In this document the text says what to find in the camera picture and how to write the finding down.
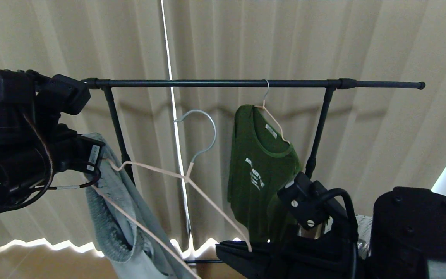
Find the hanger hook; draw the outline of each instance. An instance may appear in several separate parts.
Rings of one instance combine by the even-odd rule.
[[[262,107],[264,107],[264,105],[266,104],[266,96],[269,93],[269,81],[267,79],[265,79],[264,81],[266,81],[266,83],[268,84],[268,89],[266,91],[266,94],[264,94],[264,98],[262,98]]]
[[[212,141],[211,145],[209,145],[208,148],[206,148],[206,149],[204,149],[204,150],[201,150],[201,151],[197,152],[197,153],[194,155],[194,157],[192,158],[192,161],[190,161],[191,163],[193,163],[193,162],[195,161],[195,159],[196,159],[197,156],[199,156],[199,155],[201,155],[202,153],[204,153],[204,152],[210,150],[211,148],[213,148],[214,143],[216,142],[216,125],[214,124],[214,121],[213,121],[213,119],[211,118],[211,116],[209,116],[209,114],[208,114],[207,112],[205,112],[205,111],[202,111],[202,110],[191,110],[191,111],[188,111],[188,112],[186,112],[180,119],[175,119],[174,122],[182,122],[182,121],[184,121],[185,117],[187,117],[189,114],[191,114],[191,113],[195,113],[195,112],[202,113],[202,114],[204,114],[205,116],[207,116],[207,117],[209,118],[209,120],[211,120],[211,123],[213,124],[213,129],[214,129],[214,138],[213,138],[213,141]]]

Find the green t-shirt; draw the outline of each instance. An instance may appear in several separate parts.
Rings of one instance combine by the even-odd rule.
[[[292,145],[281,139],[259,108],[243,105],[235,114],[228,202],[250,241],[278,241],[297,221],[276,192],[301,170]]]

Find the curtain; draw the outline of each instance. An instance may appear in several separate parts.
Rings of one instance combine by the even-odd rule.
[[[395,186],[430,188],[446,166],[446,2],[163,0],[172,76],[215,79],[425,81],[424,90],[337,90],[313,179],[344,188],[358,214]],[[76,79],[168,79],[161,0],[0,1],[0,69],[34,69]],[[180,117],[207,111],[216,145],[191,177],[232,215],[226,201],[233,116],[261,104],[265,88],[175,88]],[[138,162],[178,171],[169,88],[114,88],[127,151]],[[100,90],[78,116],[62,115],[80,133],[100,132],[119,155]],[[305,164],[324,90],[272,88],[267,108]],[[181,161],[213,139],[202,115],[179,124]],[[180,180],[134,167],[135,183],[170,238],[188,245]],[[81,183],[78,173],[55,186]],[[198,248],[209,237],[239,237],[187,186]],[[0,245],[13,239],[94,239],[82,190],[48,192],[35,204],[0,214]]]
[[[425,81],[424,90],[337,90],[314,180],[344,188],[358,214],[395,186],[431,188],[446,166],[446,2],[165,1],[173,78]],[[228,214],[233,116],[265,88],[181,88],[179,113],[202,109],[218,127],[193,180]],[[305,165],[324,89],[272,88],[266,106]],[[183,124],[182,157],[209,145],[200,117]],[[192,189],[194,246],[238,237]]]
[[[0,1],[0,69],[34,69],[53,76],[84,78],[168,78],[161,4],[144,1]],[[132,160],[177,171],[172,103],[166,88],[113,89]],[[101,90],[78,116],[61,121],[79,133],[99,132],[119,156],[108,106]],[[170,238],[182,249],[188,236],[175,178],[138,168],[135,183]],[[83,183],[67,171],[54,186]],[[49,191],[27,208],[0,214],[0,245],[14,239],[94,240],[83,189]]]

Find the gray garment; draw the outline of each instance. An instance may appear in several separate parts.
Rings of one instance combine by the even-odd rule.
[[[106,142],[98,133],[85,136]],[[109,145],[105,146],[103,157],[120,165]],[[103,161],[99,169],[101,179],[98,188],[102,193],[175,251],[125,170],[117,172],[107,161]],[[93,176],[87,175],[87,178],[92,179]],[[107,203],[94,189],[87,188],[86,196],[99,249],[109,258],[120,279],[191,278],[189,272],[170,253]]]

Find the shirt neckline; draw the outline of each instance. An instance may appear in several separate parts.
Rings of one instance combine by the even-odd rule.
[[[264,116],[262,115],[262,113],[260,112],[260,110],[259,110],[258,108],[256,108],[256,107],[253,106],[253,105],[251,105],[251,106],[252,106],[252,107],[251,107],[251,112],[252,112],[252,113],[251,113],[252,135],[253,135],[253,137],[254,137],[254,140],[257,142],[257,145],[259,146],[259,148],[260,148],[264,153],[266,153],[268,156],[271,156],[271,157],[274,157],[274,158],[282,158],[282,157],[285,157],[285,156],[289,155],[290,152],[292,152],[292,150],[293,150],[293,146],[292,146],[292,144],[288,145],[287,150],[285,150],[285,151],[283,151],[283,152],[280,152],[280,153],[274,153],[274,152],[271,152],[271,151],[267,150],[267,149],[264,147],[264,145],[262,145],[262,143],[259,141],[259,139],[258,139],[258,137],[257,137],[257,134],[256,134],[256,126],[255,126],[255,123],[254,123],[254,113],[257,111],[258,116],[259,116],[259,117],[262,117],[262,119],[264,120],[264,122],[265,122],[266,124],[269,125],[269,123],[267,122],[266,118],[264,118]]]

